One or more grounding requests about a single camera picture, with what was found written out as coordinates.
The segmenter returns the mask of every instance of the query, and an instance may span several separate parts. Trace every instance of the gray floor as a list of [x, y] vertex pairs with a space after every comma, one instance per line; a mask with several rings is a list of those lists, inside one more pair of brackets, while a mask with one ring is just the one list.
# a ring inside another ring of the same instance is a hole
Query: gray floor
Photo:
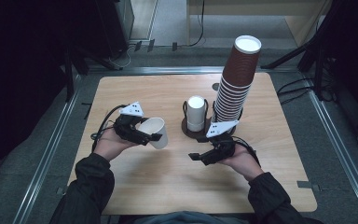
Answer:
[[[265, 27], [263, 23], [255, 24], [255, 26]], [[152, 35], [158, 33], [157, 28], [158, 25], [155, 24], [155, 32]], [[288, 36], [287, 30], [284, 28], [279, 30], [277, 32], [265, 30], [265, 33], [263, 33], [263, 29], [257, 31], [260, 32], [261, 36], [269, 36], [272, 39], [271, 42], [268, 39], [263, 41], [264, 47], [262, 48], [259, 64], [274, 61], [289, 52], [290, 49], [295, 48], [291, 45], [286, 45], [284, 48], [274, 48], [274, 46], [278, 45], [274, 43], [280, 43], [280, 36]], [[161, 41], [160, 45], [165, 45], [165, 43], [170, 45], [174, 39], [174, 37], [161, 37], [156, 38], [156, 42]], [[77, 86], [78, 96], [74, 109], [63, 130], [62, 139], [48, 167], [46, 178], [37, 192], [34, 206], [26, 218], [26, 223], [48, 223], [61, 198], [61, 195], [57, 193], [57, 189], [66, 186], [81, 134], [86, 124], [84, 118], [89, 107], [82, 103], [92, 102], [101, 77], [140, 75], [138, 67], [149, 67], [144, 69], [149, 74], [156, 73], [156, 69], [153, 67], [167, 69], [169, 67], [183, 68], [189, 66], [222, 67], [225, 65], [231, 44], [224, 47], [219, 47], [219, 45], [179, 48], [177, 51], [172, 51], [169, 47], [154, 47], [151, 52], [147, 52], [146, 47], [136, 52], [130, 50], [131, 63], [121, 72], [107, 71], [100, 65], [91, 62], [89, 75], [82, 77], [81, 82]], [[299, 57], [296, 57], [279, 69], [268, 71], [276, 89], [302, 77], [296, 71], [298, 60]], [[116, 63], [126, 64], [128, 61], [129, 58], [124, 55]], [[53, 105], [34, 129], [33, 134], [20, 146], [16, 147], [2, 162], [0, 167], [0, 223], [13, 222], [18, 213], [21, 200], [34, 176], [34, 172], [48, 145], [49, 138], [65, 107], [64, 100], [65, 90], [57, 96]], [[358, 165], [358, 146], [356, 145], [355, 136], [350, 125], [339, 106], [335, 103], [326, 103], [326, 106], [331, 113], [332, 120], [342, 135], [343, 141]], [[358, 198], [312, 105], [310, 97], [305, 95], [287, 105], [283, 105], [282, 109], [289, 123], [307, 175], [312, 184], [318, 185], [321, 189], [314, 191], [318, 202], [317, 210], [304, 214], [304, 216], [317, 218], [323, 223], [358, 223]]]

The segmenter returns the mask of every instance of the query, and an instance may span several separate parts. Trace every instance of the paper cup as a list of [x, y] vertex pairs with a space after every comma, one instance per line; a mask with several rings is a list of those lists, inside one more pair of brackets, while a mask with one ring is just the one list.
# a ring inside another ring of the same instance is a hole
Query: paper cup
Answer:
[[191, 132], [199, 132], [204, 127], [205, 119], [205, 100], [203, 97], [195, 95], [187, 101], [187, 128]]
[[165, 122], [161, 118], [147, 119], [139, 126], [138, 131], [147, 134], [162, 134], [161, 138], [158, 141], [149, 142], [155, 149], [162, 149], [168, 145], [168, 136], [167, 131], [165, 130]]

